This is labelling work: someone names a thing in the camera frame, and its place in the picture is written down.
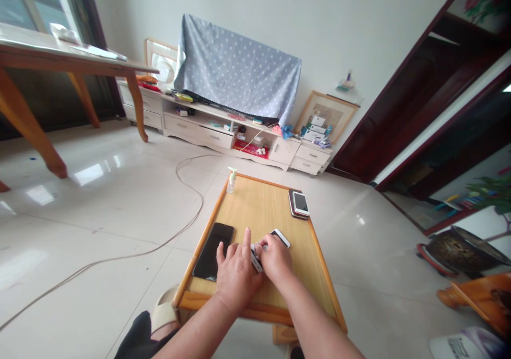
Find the plant pot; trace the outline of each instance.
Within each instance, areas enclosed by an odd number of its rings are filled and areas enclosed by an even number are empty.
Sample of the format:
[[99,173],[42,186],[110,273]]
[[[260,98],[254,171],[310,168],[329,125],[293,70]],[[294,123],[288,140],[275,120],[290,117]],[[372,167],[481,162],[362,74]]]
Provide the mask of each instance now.
[[440,263],[457,271],[481,272],[498,265],[511,265],[511,260],[483,239],[452,226],[437,235],[426,247]]

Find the cloth cover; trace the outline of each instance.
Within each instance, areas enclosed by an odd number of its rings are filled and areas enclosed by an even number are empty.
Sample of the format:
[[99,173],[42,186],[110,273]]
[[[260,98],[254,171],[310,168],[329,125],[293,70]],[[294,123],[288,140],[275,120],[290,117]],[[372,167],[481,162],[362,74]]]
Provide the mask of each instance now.
[[184,14],[174,87],[285,126],[301,66],[299,58]]

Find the hand sanitizer bottle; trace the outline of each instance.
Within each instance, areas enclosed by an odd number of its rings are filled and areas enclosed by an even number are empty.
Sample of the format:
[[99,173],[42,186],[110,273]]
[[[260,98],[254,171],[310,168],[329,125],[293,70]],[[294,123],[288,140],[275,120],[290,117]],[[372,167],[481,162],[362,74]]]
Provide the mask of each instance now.
[[229,167],[232,173],[229,175],[229,182],[227,183],[227,192],[232,193],[234,191],[234,184],[236,183],[236,171],[237,169]]

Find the wooden table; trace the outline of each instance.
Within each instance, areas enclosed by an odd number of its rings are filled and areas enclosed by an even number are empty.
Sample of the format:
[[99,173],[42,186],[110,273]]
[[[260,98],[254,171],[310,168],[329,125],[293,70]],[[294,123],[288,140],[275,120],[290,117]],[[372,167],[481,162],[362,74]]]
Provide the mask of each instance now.
[[[232,194],[225,192],[226,186],[227,181],[172,301],[174,308],[178,310],[181,323],[186,322],[215,292],[216,283],[196,278],[192,276],[192,271],[213,223],[220,222],[234,227],[233,243],[243,242],[247,226],[252,230],[252,243],[261,240],[273,229],[279,229],[291,244],[290,253],[295,273],[328,315],[348,333],[312,221],[291,216],[289,187],[242,174],[237,175]],[[286,302],[268,278],[265,278],[241,316],[274,323],[275,344],[297,340]]]
[[467,283],[451,282],[451,287],[438,290],[436,296],[446,306],[470,306],[505,339],[511,333],[511,320],[491,295],[492,290],[511,292],[511,272],[485,276]]
[[59,178],[68,176],[66,166],[4,68],[67,72],[90,123],[96,128],[100,126],[100,121],[92,105],[84,74],[125,77],[135,104],[138,132],[144,142],[148,137],[144,131],[143,101],[135,71],[158,73],[142,63],[103,58],[71,46],[77,45],[42,32],[0,23],[0,112],[34,146],[48,169]]

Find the picture frame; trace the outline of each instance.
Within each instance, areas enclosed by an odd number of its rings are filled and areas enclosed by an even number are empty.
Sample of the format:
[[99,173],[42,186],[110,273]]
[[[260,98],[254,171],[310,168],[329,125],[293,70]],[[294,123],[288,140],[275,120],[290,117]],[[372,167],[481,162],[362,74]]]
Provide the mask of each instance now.
[[144,41],[144,55],[145,64],[160,71],[159,74],[147,74],[173,87],[177,72],[177,47],[149,37]]
[[309,118],[317,115],[325,119],[322,127],[332,126],[328,139],[335,144],[357,109],[358,106],[353,103],[312,90],[294,131],[300,134],[302,127],[307,126]]

